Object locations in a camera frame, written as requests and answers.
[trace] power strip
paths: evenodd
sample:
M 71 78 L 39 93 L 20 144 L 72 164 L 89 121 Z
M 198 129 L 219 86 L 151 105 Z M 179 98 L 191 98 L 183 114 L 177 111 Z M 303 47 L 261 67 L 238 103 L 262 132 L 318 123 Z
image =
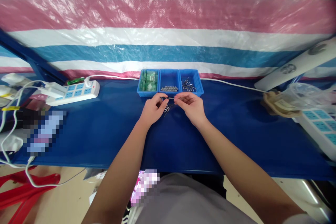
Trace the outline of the power strip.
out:
M 336 162 L 336 121 L 326 111 L 312 108 L 295 117 L 321 150 Z
M 54 98 L 48 96 L 47 100 L 45 101 L 46 104 L 50 106 L 58 106 L 96 98 L 98 96 L 100 86 L 99 83 L 94 80 L 92 81 L 92 85 L 90 87 L 86 87 L 84 83 L 64 87 L 66 87 L 66 93 L 63 97 Z

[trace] gray shirt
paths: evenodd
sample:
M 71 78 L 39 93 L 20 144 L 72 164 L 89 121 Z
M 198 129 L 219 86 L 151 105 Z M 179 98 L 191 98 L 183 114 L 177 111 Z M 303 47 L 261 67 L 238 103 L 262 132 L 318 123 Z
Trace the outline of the gray shirt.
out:
M 180 174 L 160 179 L 158 194 L 144 206 L 131 208 L 128 224 L 233 224 L 256 223 L 215 191 Z M 284 224 L 316 224 L 307 214 L 288 218 Z

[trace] blue table surface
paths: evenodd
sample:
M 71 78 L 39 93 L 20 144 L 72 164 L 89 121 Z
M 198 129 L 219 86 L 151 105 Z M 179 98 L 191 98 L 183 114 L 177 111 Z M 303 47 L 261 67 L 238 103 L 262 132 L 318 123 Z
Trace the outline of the blue table surface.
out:
M 255 81 L 231 81 L 253 86 Z M 138 81 L 99 80 L 95 99 L 54 107 L 68 112 L 62 133 L 34 164 L 108 168 L 137 122 L 146 98 Z M 262 93 L 203 80 L 206 116 L 270 176 L 335 180 L 330 166 L 292 119 L 269 115 Z M 26 163 L 24 148 L 14 163 Z M 184 111 L 174 106 L 148 131 L 141 170 L 222 174 L 215 157 Z

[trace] blue stripe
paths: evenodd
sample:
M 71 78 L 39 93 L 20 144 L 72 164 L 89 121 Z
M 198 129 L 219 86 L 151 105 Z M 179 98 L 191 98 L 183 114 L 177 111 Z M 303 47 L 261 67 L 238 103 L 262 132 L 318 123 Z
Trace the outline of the blue stripe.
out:
M 162 45 L 55 45 L 32 48 L 49 62 L 88 60 L 96 62 L 159 61 L 206 62 L 244 68 L 280 67 L 302 51 L 259 52 L 222 47 Z
M 2 57 L 10 57 L 10 58 L 17 58 L 17 56 L 15 54 L 11 53 L 7 49 L 3 48 L 2 46 L 0 46 L 0 56 L 2 56 Z

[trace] plastic sheet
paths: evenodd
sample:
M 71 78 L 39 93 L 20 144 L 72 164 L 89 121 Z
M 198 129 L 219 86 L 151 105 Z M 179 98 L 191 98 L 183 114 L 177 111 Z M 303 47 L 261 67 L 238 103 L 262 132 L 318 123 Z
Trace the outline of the plastic sheet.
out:
M 0 26 L 71 78 L 258 78 L 336 31 L 336 0 L 0 0 Z M 0 50 L 0 72 L 26 71 Z M 336 76 L 335 61 L 307 77 Z

